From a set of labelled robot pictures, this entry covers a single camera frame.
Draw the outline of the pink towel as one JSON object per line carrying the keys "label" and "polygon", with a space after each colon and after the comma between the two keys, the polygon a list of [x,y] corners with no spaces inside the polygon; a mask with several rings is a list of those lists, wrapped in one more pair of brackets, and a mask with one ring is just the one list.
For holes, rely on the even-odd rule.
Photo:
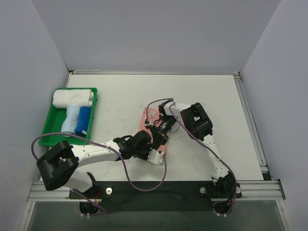
{"label": "pink towel", "polygon": [[149,107],[149,108],[145,107],[144,108],[144,111],[143,111],[142,116],[141,116],[140,125],[139,125],[139,131],[146,131],[151,136],[151,138],[152,138],[152,134],[151,134],[149,128],[147,129],[144,126],[145,120],[153,121],[154,125],[156,125],[156,126],[159,126],[160,123],[166,121],[162,118],[158,109],[154,109],[154,108],[151,108],[151,107]]}

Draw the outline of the light blue towel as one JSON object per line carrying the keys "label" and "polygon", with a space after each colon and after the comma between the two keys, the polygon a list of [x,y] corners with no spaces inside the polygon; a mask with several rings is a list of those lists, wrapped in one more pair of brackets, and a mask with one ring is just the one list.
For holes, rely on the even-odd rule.
{"label": "light blue towel", "polygon": [[70,135],[75,135],[79,112],[80,106],[78,105],[69,105],[66,108],[66,118],[61,127],[61,132],[64,133],[64,137],[70,137]]}

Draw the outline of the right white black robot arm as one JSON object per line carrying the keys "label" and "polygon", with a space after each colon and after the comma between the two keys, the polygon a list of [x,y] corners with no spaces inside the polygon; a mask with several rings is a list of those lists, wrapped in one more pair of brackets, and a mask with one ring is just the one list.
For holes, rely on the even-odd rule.
{"label": "right white black robot arm", "polygon": [[224,197],[227,194],[235,197],[237,180],[231,168],[221,159],[213,135],[213,123],[200,103],[176,103],[172,98],[158,106],[159,126],[149,120],[149,108],[146,107],[145,127],[150,129],[153,139],[166,138],[166,133],[178,123],[190,138],[204,149],[208,160],[208,171],[213,181],[215,195]]}

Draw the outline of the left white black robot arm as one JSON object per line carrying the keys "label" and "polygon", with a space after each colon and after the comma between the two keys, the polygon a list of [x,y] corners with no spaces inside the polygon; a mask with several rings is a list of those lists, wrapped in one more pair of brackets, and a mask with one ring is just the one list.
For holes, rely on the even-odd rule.
{"label": "left white black robot arm", "polygon": [[76,189],[86,198],[97,193],[92,173],[78,167],[104,161],[124,161],[132,157],[147,159],[152,148],[151,136],[144,130],[134,136],[115,138],[103,144],[71,145],[60,141],[37,160],[37,167],[48,191],[62,186]]}

